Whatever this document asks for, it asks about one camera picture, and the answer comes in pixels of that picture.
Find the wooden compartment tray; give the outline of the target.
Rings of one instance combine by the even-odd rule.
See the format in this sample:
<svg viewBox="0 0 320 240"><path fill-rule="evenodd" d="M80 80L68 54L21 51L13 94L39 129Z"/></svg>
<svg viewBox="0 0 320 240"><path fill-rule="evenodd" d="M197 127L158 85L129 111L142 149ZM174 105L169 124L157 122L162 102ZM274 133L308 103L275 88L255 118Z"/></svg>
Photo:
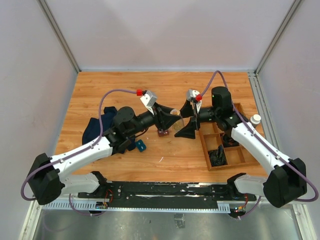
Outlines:
<svg viewBox="0 0 320 240"><path fill-rule="evenodd" d="M242 145L230 140L215 122L201 123L198 134L210 172L259 165Z"/></svg>

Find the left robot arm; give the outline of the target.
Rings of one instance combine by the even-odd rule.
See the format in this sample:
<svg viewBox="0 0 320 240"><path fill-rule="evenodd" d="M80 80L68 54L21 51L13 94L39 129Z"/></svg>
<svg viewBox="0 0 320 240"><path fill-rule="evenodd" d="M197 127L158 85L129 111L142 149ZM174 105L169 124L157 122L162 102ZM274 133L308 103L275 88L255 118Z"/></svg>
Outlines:
<svg viewBox="0 0 320 240"><path fill-rule="evenodd" d="M46 205L61 195L78 192L103 197L107 193L107 185L102 182L102 177L94 173L71 174L96 160L124 152L136 134L152 126L158 130L169 129L181 120L181 116L171 114L171 111L171 108L156 103L152 111L136 115L131 107L125 106L117 111L112 126L94 140L59 155L39 154L26 178L34 200L39 205Z"/></svg>

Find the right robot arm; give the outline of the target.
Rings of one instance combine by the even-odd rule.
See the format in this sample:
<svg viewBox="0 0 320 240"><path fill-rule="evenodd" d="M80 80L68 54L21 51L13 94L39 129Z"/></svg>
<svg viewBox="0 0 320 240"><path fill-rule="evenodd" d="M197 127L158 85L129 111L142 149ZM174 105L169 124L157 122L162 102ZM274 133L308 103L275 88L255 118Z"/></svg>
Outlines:
<svg viewBox="0 0 320 240"><path fill-rule="evenodd" d="M234 107L226 87L212 88L211 101L211 107L202 107L200 92L189 89L180 109L181 116L189 118L189 122L175 137L195 139L202 123L216 123L259 162L268 177L239 173L229 178L226 193L230 199L238 200L244 194L252 194L265 197L274 207L280 208L306 194L306 165L300 158L290 158L262 137Z"/></svg>

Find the clear pill bottle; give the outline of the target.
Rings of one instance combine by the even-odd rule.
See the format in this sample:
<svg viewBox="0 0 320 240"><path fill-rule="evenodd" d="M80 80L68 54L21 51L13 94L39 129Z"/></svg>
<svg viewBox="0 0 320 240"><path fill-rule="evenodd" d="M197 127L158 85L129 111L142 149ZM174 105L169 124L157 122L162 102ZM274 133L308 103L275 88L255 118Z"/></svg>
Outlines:
<svg viewBox="0 0 320 240"><path fill-rule="evenodd" d="M181 112L178 109L172 109L170 111L171 115L177 115L181 117ZM177 120L173 125L172 125L172 129L177 133L179 132L181 129L183 129L185 127L184 124L184 120L183 118L180 118L179 120Z"/></svg>

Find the red pill organizer box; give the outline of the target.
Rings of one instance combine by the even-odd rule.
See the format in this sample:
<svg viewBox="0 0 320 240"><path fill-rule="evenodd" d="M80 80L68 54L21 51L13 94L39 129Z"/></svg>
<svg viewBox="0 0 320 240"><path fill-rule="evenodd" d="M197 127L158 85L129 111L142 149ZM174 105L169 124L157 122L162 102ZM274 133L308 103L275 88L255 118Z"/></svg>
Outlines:
<svg viewBox="0 0 320 240"><path fill-rule="evenodd" d="M164 137L164 136L167 136L167 135L169 135L169 131L168 130L158 130L157 131L157 134L158 134L158 136L159 137Z"/></svg>

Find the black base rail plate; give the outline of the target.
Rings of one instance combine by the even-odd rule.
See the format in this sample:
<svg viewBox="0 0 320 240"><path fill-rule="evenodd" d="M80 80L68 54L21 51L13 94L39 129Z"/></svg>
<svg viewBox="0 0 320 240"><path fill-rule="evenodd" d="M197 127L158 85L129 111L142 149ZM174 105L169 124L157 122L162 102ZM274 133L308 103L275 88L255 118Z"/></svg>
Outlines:
<svg viewBox="0 0 320 240"><path fill-rule="evenodd" d="M254 202L253 194L233 193L227 184L200 182L108 181L81 199L99 199L109 209L151 211L219 211L219 202Z"/></svg>

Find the white pill bottle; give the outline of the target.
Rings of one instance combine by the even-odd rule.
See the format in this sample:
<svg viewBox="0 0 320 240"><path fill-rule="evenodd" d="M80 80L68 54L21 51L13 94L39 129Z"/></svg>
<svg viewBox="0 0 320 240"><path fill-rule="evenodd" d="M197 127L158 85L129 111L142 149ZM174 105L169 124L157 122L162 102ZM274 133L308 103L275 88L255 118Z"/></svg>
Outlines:
<svg viewBox="0 0 320 240"><path fill-rule="evenodd" d="M254 114L250 117L250 122L254 128L256 128L261 123L261 116L259 114Z"/></svg>

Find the teal pill organizer box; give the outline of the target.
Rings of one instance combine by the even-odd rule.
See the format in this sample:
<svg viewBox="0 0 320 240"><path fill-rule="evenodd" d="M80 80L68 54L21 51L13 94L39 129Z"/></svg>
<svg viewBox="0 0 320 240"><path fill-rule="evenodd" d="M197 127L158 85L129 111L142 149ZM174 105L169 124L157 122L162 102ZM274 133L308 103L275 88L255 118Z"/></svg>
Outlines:
<svg viewBox="0 0 320 240"><path fill-rule="evenodd" d="M145 143L139 139L135 142L135 146L137 147L137 149L140 151L140 152L143 152L147 149Z"/></svg>

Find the dark navy cloth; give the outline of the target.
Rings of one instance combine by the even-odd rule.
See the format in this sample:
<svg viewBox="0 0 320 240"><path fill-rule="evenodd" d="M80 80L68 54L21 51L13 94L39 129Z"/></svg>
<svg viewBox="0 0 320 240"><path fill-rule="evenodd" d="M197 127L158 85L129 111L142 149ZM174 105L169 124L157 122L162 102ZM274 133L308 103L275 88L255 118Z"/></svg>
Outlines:
<svg viewBox="0 0 320 240"><path fill-rule="evenodd" d="M82 151L95 148L109 149L112 154L132 151L136 148L135 137L123 135L125 127L135 113L130 107L105 107L100 118L91 118L82 136Z"/></svg>

